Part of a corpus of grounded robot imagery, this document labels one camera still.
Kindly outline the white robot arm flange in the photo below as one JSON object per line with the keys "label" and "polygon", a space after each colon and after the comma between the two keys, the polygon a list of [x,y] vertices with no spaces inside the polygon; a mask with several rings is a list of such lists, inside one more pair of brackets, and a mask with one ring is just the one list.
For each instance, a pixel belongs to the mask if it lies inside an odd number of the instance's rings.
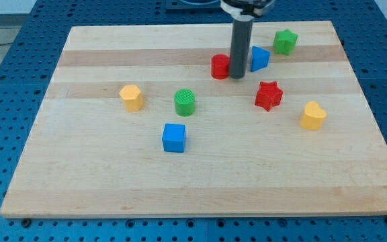
{"label": "white robot arm flange", "polygon": [[221,0],[220,7],[234,19],[262,17],[270,11],[276,0]]}

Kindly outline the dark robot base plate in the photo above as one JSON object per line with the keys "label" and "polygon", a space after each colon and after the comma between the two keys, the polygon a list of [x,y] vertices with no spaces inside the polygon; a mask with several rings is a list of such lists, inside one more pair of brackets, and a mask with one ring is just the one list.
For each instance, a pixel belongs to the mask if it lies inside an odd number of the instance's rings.
{"label": "dark robot base plate", "polygon": [[164,0],[167,13],[182,11],[219,11],[220,0]]}

